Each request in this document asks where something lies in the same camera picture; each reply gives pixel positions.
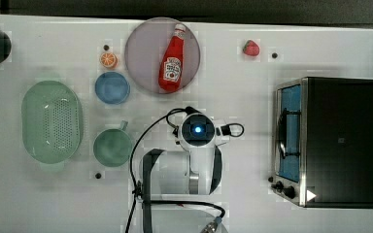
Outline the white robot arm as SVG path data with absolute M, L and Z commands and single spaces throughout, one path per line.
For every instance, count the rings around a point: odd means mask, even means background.
M 210 195 L 220 184 L 220 146 L 231 136 L 230 125 L 186 107 L 186 117 L 174 127 L 180 150 L 152 149 L 140 164 L 138 189 L 143 200 L 143 231 L 153 233 L 153 205 L 178 205 L 185 201 L 165 200 L 165 195 Z

